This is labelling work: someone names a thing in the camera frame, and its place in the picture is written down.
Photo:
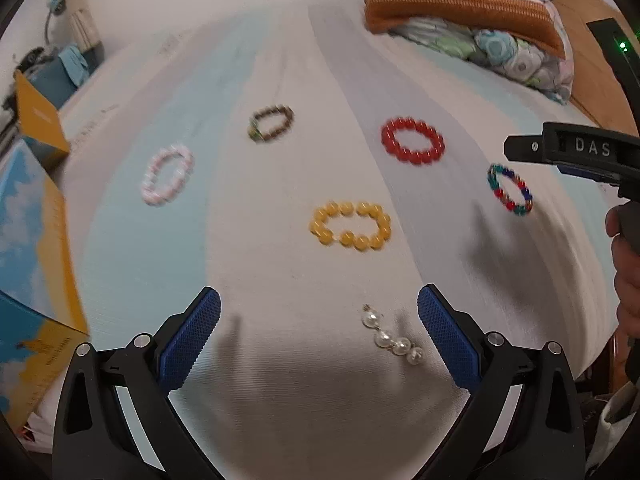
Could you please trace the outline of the person's right hand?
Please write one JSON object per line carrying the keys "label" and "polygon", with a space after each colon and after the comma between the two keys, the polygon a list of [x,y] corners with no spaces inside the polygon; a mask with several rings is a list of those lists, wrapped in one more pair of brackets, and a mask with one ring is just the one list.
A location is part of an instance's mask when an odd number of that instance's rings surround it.
{"label": "person's right hand", "polygon": [[617,307],[620,329],[628,336],[638,338],[640,335],[640,259],[620,230],[618,213],[621,209],[621,206],[616,206],[608,212],[605,217],[605,232],[612,240],[614,288],[620,300]]}

